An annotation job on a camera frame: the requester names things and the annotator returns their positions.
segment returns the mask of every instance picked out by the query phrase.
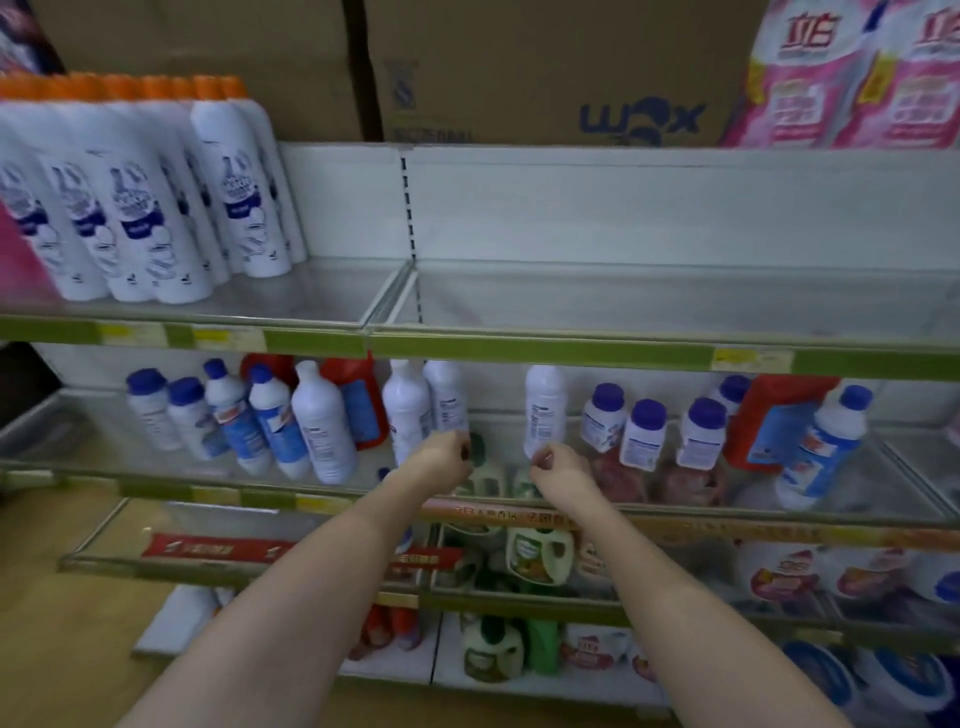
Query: white shelf back panel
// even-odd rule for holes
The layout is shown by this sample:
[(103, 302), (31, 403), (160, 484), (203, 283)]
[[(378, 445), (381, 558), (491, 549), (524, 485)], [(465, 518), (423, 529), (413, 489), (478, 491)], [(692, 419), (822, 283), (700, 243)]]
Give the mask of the white shelf back panel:
[(416, 147), (417, 256), (960, 271), (960, 155)]

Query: hand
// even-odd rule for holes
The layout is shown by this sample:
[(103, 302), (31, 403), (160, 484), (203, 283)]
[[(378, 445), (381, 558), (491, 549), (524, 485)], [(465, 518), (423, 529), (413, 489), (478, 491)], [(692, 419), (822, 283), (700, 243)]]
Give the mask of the hand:
[(577, 520), (577, 511), (596, 498), (603, 500), (586, 457), (569, 445), (548, 443), (533, 457), (530, 479), (547, 500)]
[(397, 469), (424, 497), (450, 493), (470, 477), (470, 436), (463, 430), (434, 432)]

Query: blue cap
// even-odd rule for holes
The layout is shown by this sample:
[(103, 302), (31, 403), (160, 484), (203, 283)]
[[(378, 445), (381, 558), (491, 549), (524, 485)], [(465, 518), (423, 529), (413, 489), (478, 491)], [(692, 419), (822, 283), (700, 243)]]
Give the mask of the blue cap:
[(266, 384), (274, 378), (274, 373), (266, 364), (254, 364), (250, 367), (250, 378), (254, 384)]
[(874, 400), (874, 393), (859, 384), (851, 384), (840, 395), (840, 405), (854, 412), (862, 412)]
[(207, 359), (204, 362), (204, 371), (211, 379), (223, 379), (227, 376), (227, 365), (223, 359)]
[(656, 432), (666, 425), (666, 407), (656, 400), (640, 400), (634, 405), (630, 420), (640, 429)]
[(751, 385), (750, 378), (743, 375), (730, 375), (720, 384), (720, 394), (724, 399), (740, 404), (747, 396)]
[(694, 400), (686, 416), (703, 429), (723, 429), (727, 426), (727, 408), (709, 397), (698, 397)]
[(156, 394), (167, 386), (167, 379), (156, 369), (138, 369), (127, 377), (127, 391), (138, 397)]
[(604, 412), (619, 412), (623, 409), (623, 387), (609, 381), (597, 384), (590, 401), (594, 407)]
[(170, 383), (171, 404), (193, 404), (204, 398), (204, 386), (195, 376), (185, 376), (183, 379)]

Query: bleach bottle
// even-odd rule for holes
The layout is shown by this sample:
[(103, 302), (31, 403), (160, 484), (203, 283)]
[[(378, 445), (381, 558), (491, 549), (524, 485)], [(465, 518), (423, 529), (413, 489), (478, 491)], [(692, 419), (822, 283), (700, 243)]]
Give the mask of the bleach bottle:
[(291, 480), (301, 479), (310, 472), (310, 458), (290, 406), (290, 387), (264, 364), (254, 364), (250, 374), (250, 404), (274, 451), (276, 464)]
[(853, 384), (843, 391), (839, 402), (817, 410), (813, 425), (777, 478), (775, 490), (784, 508), (806, 510), (827, 494), (837, 466), (867, 434), (864, 412), (873, 398), (869, 389)]
[(264, 474), (274, 458), (256, 415), (247, 404), (247, 387), (227, 372), (223, 359), (207, 359), (204, 371), (210, 377), (206, 384), (206, 403), (227, 436), (228, 444), (237, 453), (237, 463), (251, 475)]

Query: cardboard box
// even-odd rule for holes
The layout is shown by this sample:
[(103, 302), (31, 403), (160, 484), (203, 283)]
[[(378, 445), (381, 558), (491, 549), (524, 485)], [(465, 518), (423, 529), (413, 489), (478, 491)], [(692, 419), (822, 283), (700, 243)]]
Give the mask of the cardboard box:
[(341, 0), (34, 0), (68, 70), (237, 74), (279, 139), (359, 141)]
[(365, 0), (387, 141), (717, 144), (767, 0)]

